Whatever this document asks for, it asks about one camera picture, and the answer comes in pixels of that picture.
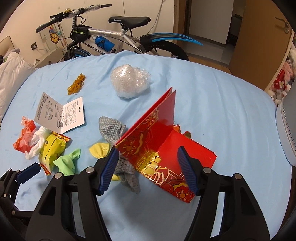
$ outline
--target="bicycle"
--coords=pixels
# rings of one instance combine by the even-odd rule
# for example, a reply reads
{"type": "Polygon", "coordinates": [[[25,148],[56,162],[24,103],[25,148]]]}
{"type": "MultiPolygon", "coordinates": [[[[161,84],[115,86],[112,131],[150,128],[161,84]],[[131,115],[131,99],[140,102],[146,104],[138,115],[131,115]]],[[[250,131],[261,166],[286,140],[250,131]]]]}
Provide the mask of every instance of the bicycle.
{"type": "Polygon", "coordinates": [[[136,53],[150,53],[152,55],[160,55],[157,52],[157,49],[160,49],[170,52],[171,58],[183,59],[187,61],[189,59],[184,50],[180,48],[178,45],[167,40],[182,40],[202,45],[200,42],[194,40],[193,38],[175,33],[154,33],[142,35],[140,38],[133,37],[131,30],[137,27],[147,25],[148,22],[151,21],[149,17],[109,18],[109,23],[119,23],[122,26],[120,32],[94,29],[90,26],[82,25],[82,23],[77,25],[77,17],[82,18],[80,14],[111,6],[112,4],[99,4],[74,10],[66,9],[64,12],[50,16],[52,20],[40,25],[36,29],[36,33],[51,26],[54,23],[61,22],[65,18],[72,18],[72,31],[70,33],[70,38],[73,40],[73,42],[67,45],[65,61],[71,58],[76,58],[78,56],[86,57],[91,55],[89,52],[81,48],[82,43],[102,55],[109,53],[119,53],[123,50],[123,44],[126,43],[129,46],[131,46],[134,49],[134,52],[136,53]],[[105,37],[117,39],[120,41],[120,43],[115,49],[113,49],[115,44],[106,39],[105,37]]]}

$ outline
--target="gray cloth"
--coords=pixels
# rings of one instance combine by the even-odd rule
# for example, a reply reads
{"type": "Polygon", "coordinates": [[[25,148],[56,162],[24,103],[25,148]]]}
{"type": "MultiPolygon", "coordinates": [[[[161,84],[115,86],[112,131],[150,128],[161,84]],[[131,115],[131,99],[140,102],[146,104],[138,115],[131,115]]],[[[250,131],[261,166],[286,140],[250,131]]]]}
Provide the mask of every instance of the gray cloth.
{"type": "MultiPolygon", "coordinates": [[[[122,122],[102,116],[99,118],[99,130],[104,139],[114,145],[125,133],[126,125],[122,122]]],[[[139,180],[135,175],[135,169],[125,157],[120,154],[114,174],[119,176],[124,186],[130,187],[135,192],[140,192],[139,180]]]]}

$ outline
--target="blue bed sheet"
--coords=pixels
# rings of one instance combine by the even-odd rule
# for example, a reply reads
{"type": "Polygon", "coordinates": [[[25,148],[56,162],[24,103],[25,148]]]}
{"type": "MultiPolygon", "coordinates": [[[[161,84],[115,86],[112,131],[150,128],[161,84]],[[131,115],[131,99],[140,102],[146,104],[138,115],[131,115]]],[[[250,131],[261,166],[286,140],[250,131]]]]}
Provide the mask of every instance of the blue bed sheet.
{"type": "MultiPolygon", "coordinates": [[[[85,124],[65,135],[73,141],[69,154],[81,148],[78,172],[93,166],[96,159],[89,147],[104,141],[98,119],[104,115],[131,127],[170,87],[177,89],[175,124],[180,124],[192,139],[218,156],[213,169],[223,175],[241,173],[253,191],[266,219],[271,237],[283,220],[290,192],[291,165],[281,147],[276,129],[276,107],[270,97],[257,87],[222,71],[178,59],[119,54],[76,58],[48,65],[34,72],[14,97],[0,131],[0,175],[9,168],[24,169],[38,157],[26,160],[12,144],[19,137],[22,116],[33,119],[42,92],[61,104],[83,96],[85,124]],[[146,69],[151,74],[150,88],[141,96],[120,99],[110,82],[111,71],[122,64],[146,69]],[[83,73],[86,80],[78,95],[67,95],[67,88],[83,73]]],[[[21,185],[16,205],[33,210],[50,177],[39,174],[21,185]]],[[[141,192],[132,193],[118,181],[98,197],[101,213],[112,240],[184,240],[199,198],[184,203],[139,176],[141,192]]],[[[218,234],[223,208],[219,204],[212,236],[218,234]]],[[[83,236],[78,208],[75,223],[83,236]]]]}

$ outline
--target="bicycle wheel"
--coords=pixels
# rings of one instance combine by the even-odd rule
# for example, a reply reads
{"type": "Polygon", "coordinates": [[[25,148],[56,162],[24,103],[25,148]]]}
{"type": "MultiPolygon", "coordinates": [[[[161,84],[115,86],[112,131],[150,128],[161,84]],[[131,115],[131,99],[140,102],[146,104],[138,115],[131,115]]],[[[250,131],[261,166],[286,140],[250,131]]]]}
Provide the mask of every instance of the bicycle wheel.
{"type": "Polygon", "coordinates": [[[86,50],[76,48],[71,50],[71,56],[68,56],[68,52],[66,52],[64,60],[67,61],[68,59],[71,59],[71,58],[87,57],[87,56],[91,56],[91,54],[86,50]]]}
{"type": "Polygon", "coordinates": [[[189,58],[184,50],[180,48],[177,44],[169,41],[161,40],[157,42],[151,42],[149,44],[144,44],[143,47],[147,53],[152,50],[157,52],[157,49],[160,49],[169,52],[171,54],[171,58],[178,58],[189,61],[189,58]]]}

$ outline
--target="handlebar grip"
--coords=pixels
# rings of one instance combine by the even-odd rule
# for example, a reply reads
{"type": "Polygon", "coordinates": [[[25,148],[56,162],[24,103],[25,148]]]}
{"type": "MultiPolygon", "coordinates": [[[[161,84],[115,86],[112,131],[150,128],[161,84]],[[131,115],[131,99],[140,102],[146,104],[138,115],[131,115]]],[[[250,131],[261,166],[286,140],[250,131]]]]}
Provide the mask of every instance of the handlebar grip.
{"type": "Polygon", "coordinates": [[[40,25],[38,28],[36,28],[36,33],[40,32],[41,30],[51,26],[54,23],[57,23],[59,21],[58,18],[53,18],[52,20],[50,20],[48,23],[42,24],[40,25]]]}
{"type": "Polygon", "coordinates": [[[111,7],[112,6],[112,4],[104,4],[104,5],[101,5],[101,8],[102,7],[111,7]]]}

